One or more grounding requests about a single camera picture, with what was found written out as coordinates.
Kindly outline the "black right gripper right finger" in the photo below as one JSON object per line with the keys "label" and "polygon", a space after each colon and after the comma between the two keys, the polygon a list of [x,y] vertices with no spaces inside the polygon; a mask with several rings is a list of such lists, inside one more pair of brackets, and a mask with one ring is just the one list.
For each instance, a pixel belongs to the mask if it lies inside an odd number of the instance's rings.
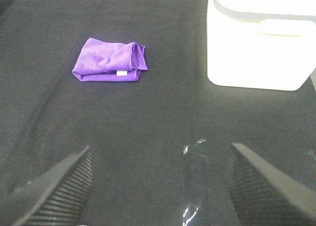
{"label": "black right gripper right finger", "polygon": [[316,192],[241,143],[232,144],[229,194],[243,226],[314,226]]}

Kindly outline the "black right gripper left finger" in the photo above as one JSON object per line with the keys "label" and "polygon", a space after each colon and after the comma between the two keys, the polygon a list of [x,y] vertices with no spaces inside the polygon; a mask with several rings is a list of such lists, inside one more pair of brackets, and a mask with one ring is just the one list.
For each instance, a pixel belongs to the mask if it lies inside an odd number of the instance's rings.
{"label": "black right gripper left finger", "polygon": [[93,185],[86,146],[0,201],[2,226],[77,226]]}

